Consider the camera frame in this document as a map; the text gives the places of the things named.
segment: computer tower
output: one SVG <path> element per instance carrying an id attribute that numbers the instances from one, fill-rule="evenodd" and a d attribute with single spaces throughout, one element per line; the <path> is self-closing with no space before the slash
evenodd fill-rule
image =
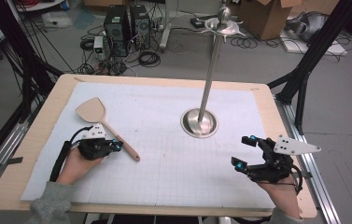
<path id="1" fill-rule="evenodd" d="M 104 28 L 110 50 L 110 56 L 126 57 L 131 31 L 125 5 L 111 5 L 106 13 Z"/>
<path id="2" fill-rule="evenodd" d="M 130 6 L 132 37 L 136 49 L 149 49 L 150 47 L 150 18 L 144 6 Z"/>

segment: white paper sheet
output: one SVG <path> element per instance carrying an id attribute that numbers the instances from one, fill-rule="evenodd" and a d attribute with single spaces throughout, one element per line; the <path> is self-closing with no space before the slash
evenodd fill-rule
<path id="1" fill-rule="evenodd" d="M 280 35 L 281 43 L 283 44 L 284 50 L 287 53 L 306 53 L 309 49 L 306 42 L 301 40 L 297 35 L 291 31 L 283 31 Z M 326 55 L 338 55 L 345 56 L 347 51 L 340 45 L 336 40 L 333 41 L 332 45 L 325 52 Z"/>
<path id="2" fill-rule="evenodd" d="M 265 137 L 254 95 L 211 90 L 206 108 L 217 116 L 218 131 L 198 139 L 182 130 L 180 119 L 200 106 L 202 96 L 198 88 L 78 83 L 21 199 L 41 196 L 63 141 L 90 126 L 75 109 L 99 97 L 107 109 L 106 120 L 141 161 L 125 150 L 111 153 L 76 183 L 74 202 L 272 208 L 267 194 L 231 165 L 232 156 L 248 164 L 263 163 L 260 148 L 241 143 L 244 135 Z"/>

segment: person's arm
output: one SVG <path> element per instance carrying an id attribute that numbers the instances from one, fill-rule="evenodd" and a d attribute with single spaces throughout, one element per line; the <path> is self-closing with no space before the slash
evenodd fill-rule
<path id="1" fill-rule="evenodd" d="M 56 182 L 48 181 L 41 198 L 31 203 L 30 211 L 33 215 L 25 224 L 70 223 L 66 212 L 71 208 L 73 184 L 102 159 L 88 161 L 80 155 L 77 148 L 71 149 Z"/>
<path id="2" fill-rule="evenodd" d="M 290 175 L 280 180 L 277 184 L 258 183 L 258 185 L 268 192 L 275 204 L 270 224 L 303 223 L 298 206 L 297 193 L 294 188 L 294 179 Z"/>

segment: wooden table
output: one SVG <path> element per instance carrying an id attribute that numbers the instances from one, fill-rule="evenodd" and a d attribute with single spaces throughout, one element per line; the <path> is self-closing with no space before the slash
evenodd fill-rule
<path id="1" fill-rule="evenodd" d="M 0 178 L 0 210 L 28 210 L 30 203 L 23 202 L 20 197 L 34 169 L 40 150 L 47 142 L 63 108 L 68 102 L 78 82 L 98 82 L 128 85 L 169 86 L 204 88 L 204 81 L 144 77 L 99 77 L 84 75 L 63 75 L 57 81 L 48 100 L 41 108 L 30 130 L 25 135 L 14 158 L 23 157 L 22 163 L 10 164 Z M 273 95 L 264 84 L 213 82 L 213 89 L 251 91 L 256 99 L 260 118 L 266 136 L 277 139 L 280 134 L 287 135 L 280 118 Z M 302 217 L 315 217 L 316 207 L 308 186 L 298 196 Z M 155 214 L 182 216 L 214 216 L 214 217 L 262 217 L 270 215 L 271 209 L 245 208 L 203 208 L 181 206 L 146 206 L 118 205 L 99 203 L 73 203 L 72 212 L 111 213 L 111 214 Z"/>

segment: aluminum rail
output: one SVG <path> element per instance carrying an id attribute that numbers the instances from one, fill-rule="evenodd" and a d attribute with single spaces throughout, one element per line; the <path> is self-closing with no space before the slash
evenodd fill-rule
<path id="1" fill-rule="evenodd" d="M 3 170 L 1 167 L 7 165 L 7 160 L 12 157 L 14 151 L 19 146 L 21 140 L 27 133 L 29 122 L 26 120 L 24 123 L 18 123 L 7 136 L 4 143 L 0 146 L 0 174 Z"/>
<path id="2" fill-rule="evenodd" d="M 287 123 L 291 133 L 293 134 L 293 137 L 296 140 L 307 143 L 304 135 L 299 134 L 298 129 L 295 126 L 295 112 L 292 108 L 292 105 L 284 105 L 281 102 L 276 103 L 277 107 L 280 107 L 284 110 L 284 115 L 287 118 Z M 313 187 L 314 193 L 316 194 L 317 201 L 322 211 L 322 215 L 326 219 L 326 222 L 328 224 L 340 224 L 341 221 L 338 217 L 338 214 L 336 213 L 335 207 L 333 206 L 330 194 L 327 192 L 314 157 L 311 153 L 308 153 L 302 154 L 299 156 L 299 158 L 303 163 L 304 170 L 312 175 L 312 177 L 307 181 L 311 184 L 311 187 Z"/>

